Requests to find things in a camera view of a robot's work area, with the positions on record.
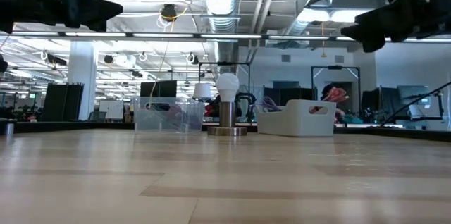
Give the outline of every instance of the person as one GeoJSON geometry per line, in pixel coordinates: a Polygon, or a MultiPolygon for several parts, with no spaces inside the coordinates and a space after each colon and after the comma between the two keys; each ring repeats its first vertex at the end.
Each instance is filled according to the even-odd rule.
{"type": "MultiPolygon", "coordinates": [[[[332,84],[325,86],[322,91],[323,96],[321,97],[321,100],[324,100],[334,89],[337,89],[337,88],[332,84]]],[[[335,117],[337,118],[337,120],[339,122],[341,122],[341,120],[343,119],[343,117],[345,115],[346,115],[346,112],[344,112],[342,109],[337,107],[337,110],[335,112],[335,117]]]]}

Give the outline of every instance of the lamp base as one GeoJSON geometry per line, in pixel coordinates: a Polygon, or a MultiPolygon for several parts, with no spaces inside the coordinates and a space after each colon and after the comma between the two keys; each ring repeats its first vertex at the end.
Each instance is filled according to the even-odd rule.
{"type": "Polygon", "coordinates": [[[208,135],[214,136],[246,136],[245,127],[208,127],[208,135]]]}

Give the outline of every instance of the transparent bin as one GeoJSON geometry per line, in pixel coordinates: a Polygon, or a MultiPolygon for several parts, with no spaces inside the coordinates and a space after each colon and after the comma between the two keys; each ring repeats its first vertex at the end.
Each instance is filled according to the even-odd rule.
{"type": "Polygon", "coordinates": [[[200,132],[205,105],[185,98],[149,97],[133,99],[135,132],[200,132]]]}

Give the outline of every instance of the plastic box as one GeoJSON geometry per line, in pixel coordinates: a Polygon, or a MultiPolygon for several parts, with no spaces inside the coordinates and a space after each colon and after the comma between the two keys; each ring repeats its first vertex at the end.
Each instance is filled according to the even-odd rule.
{"type": "Polygon", "coordinates": [[[133,99],[135,132],[200,132],[205,105],[184,98],[149,97],[133,99]]]}
{"type": "Polygon", "coordinates": [[[290,100],[279,112],[257,112],[259,133],[290,137],[332,137],[337,104],[327,101],[290,100]],[[310,113],[314,107],[322,107],[310,113]]]}

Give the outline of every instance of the table surface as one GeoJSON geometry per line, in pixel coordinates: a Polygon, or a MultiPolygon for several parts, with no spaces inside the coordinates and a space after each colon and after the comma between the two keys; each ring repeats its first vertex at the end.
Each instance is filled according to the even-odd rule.
{"type": "Polygon", "coordinates": [[[77,130],[0,139],[9,223],[451,223],[451,144],[77,130]]]}

